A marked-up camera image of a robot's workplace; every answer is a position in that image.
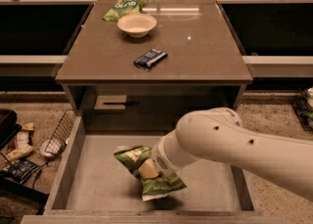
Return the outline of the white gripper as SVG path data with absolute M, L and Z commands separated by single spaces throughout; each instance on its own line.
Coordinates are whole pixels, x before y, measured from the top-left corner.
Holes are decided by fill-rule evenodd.
M 152 148 L 152 158 L 147 158 L 138 168 L 144 179 L 152 179 L 163 174 L 172 174 L 180 170 L 183 150 L 174 135 L 161 137 Z

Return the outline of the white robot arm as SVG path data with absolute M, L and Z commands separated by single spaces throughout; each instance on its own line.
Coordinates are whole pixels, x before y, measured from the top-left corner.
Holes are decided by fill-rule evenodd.
M 200 160 L 228 163 L 313 201 L 313 144 L 243 128 L 228 108 L 189 112 L 161 137 L 139 168 L 143 178 L 169 175 Z

